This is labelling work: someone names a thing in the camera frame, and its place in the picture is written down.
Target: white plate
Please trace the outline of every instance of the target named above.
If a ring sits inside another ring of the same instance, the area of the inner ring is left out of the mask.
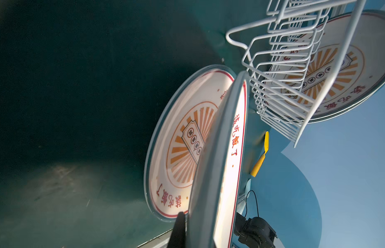
[[[323,118],[319,118],[319,119],[311,119],[309,121],[309,123],[317,123],[317,122],[323,122],[323,121],[326,121],[326,120],[329,120],[329,119],[333,119],[337,116],[341,116],[342,114],[344,113],[347,113],[348,111],[352,110],[353,108],[355,107],[358,107],[360,104],[362,104],[364,101],[366,101],[369,97],[371,97],[372,95],[374,94],[374,92],[372,94],[370,94],[369,96],[365,97],[364,99],[362,99],[362,101],[356,103],[355,105],[341,111],[341,112],[338,112],[338,113],[335,113],[334,115],[331,115],[331,116],[326,116],[326,117],[323,117]]]
[[[327,74],[331,70],[334,55],[342,42],[344,31],[351,17],[350,13],[328,21],[320,42],[316,58],[308,66],[302,92],[316,99]],[[302,36],[298,41],[307,41],[310,37]],[[277,70],[292,67],[280,66]],[[277,74],[277,79],[293,78],[290,75]],[[363,12],[355,35],[350,43],[332,88],[320,104],[312,119],[322,119],[344,112],[348,108],[367,99],[385,83],[385,12]],[[305,107],[312,103],[300,97],[292,97]]]
[[[226,66],[200,69],[175,92],[155,127],[148,148],[144,188],[151,212],[174,221],[188,212],[200,153],[222,99],[235,78]]]
[[[239,73],[210,130],[191,191],[187,246],[231,245],[243,159],[249,78]]]

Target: black device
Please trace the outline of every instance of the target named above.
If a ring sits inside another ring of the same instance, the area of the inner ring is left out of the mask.
[[[260,217],[249,218],[237,213],[234,234],[238,241],[250,248],[275,248],[274,239],[277,237],[272,227]]]

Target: blue surface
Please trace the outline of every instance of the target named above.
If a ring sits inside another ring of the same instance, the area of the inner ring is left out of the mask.
[[[277,232],[285,247],[315,248],[321,239],[321,210],[305,176],[281,153],[288,143],[289,140],[271,129],[269,150],[259,173],[252,179],[251,189],[257,196],[260,217]],[[253,194],[247,205],[246,217],[257,216]],[[241,248],[246,247],[236,236],[233,241]]]
[[[366,0],[365,10],[379,10],[385,4],[385,0]],[[355,3],[347,4],[345,12],[351,12],[354,9]]]
[[[283,154],[318,197],[321,248],[385,247],[385,85],[344,115],[308,125]]]

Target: dish rack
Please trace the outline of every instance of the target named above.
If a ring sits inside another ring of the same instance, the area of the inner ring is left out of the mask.
[[[257,113],[261,120],[294,142],[296,147],[302,132],[332,87],[353,37],[366,0],[269,0],[267,18],[230,29],[227,41],[245,49],[242,65],[250,75]],[[355,3],[343,42],[334,56],[329,71],[316,98],[301,92],[309,63],[316,58],[329,13],[344,11],[346,4]],[[267,25],[267,32],[254,37],[249,44],[235,41],[230,35]],[[268,39],[269,50],[255,44]]]

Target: dark green surface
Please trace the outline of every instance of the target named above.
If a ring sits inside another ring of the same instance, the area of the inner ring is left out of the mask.
[[[0,22],[0,247],[136,247],[166,103],[221,63],[181,4],[23,1]]]

